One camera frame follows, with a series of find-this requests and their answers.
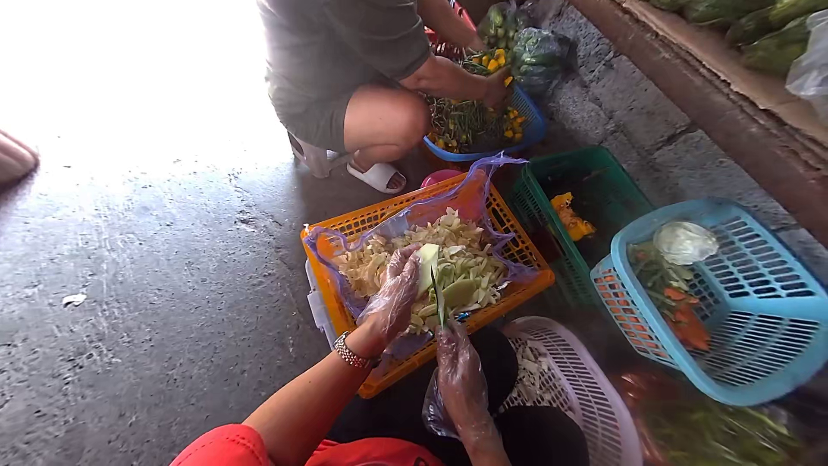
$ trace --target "olive shorts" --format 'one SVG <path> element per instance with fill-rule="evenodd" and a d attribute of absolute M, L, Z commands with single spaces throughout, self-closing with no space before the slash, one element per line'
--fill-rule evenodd
<path fill-rule="evenodd" d="M 276 114 L 296 138 L 339 153 L 345 150 L 345 111 L 354 93 L 307 105 L 301 112 L 280 111 Z"/>

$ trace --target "wristwatch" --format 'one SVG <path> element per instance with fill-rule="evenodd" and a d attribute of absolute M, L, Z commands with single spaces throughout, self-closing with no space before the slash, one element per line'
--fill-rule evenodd
<path fill-rule="evenodd" d="M 358 367 L 359 369 L 367 369 L 369 367 L 374 369 L 374 367 L 379 366 L 380 357 L 368 359 L 351 351 L 348 345 L 345 344 L 345 337 L 350 335 L 350 333 L 345 332 L 336 339 L 334 342 L 334 351 L 336 351 L 336 354 L 351 366 Z"/>

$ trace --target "gray shirt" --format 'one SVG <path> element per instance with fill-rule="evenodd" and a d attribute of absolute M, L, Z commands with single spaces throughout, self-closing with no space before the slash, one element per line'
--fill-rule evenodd
<path fill-rule="evenodd" d="M 277 112 L 401 80 L 428 58 L 416 0 L 258 0 Z"/>

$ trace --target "pink bowl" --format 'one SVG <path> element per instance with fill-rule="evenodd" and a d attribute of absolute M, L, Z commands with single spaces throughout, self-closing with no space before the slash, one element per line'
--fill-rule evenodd
<path fill-rule="evenodd" d="M 437 170 L 433 172 L 431 175 L 427 176 L 426 179 L 422 180 L 422 184 L 420 187 L 431 186 L 432 184 L 437 184 L 439 182 L 445 181 L 449 178 L 456 177 L 457 175 L 462 175 L 463 172 L 458 172 L 457 170 L 445 169 L 445 170 Z"/>

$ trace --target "black pants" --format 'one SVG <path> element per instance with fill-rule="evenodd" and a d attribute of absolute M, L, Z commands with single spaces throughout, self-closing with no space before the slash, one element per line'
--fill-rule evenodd
<path fill-rule="evenodd" d="M 514 388 L 518 360 L 508 339 L 493 328 L 478 330 L 470 340 L 480 355 L 489 386 L 489 412 L 513 466 L 588 466 L 584 435 L 557 408 L 516 406 L 495 415 Z M 328 438 L 346 443 L 369 437 L 393 437 L 426 447 L 447 466 L 471 465 L 459 440 L 432 434 L 422 422 L 422 402 L 436 366 L 432 360 L 369 400 L 355 396 L 339 415 Z"/>

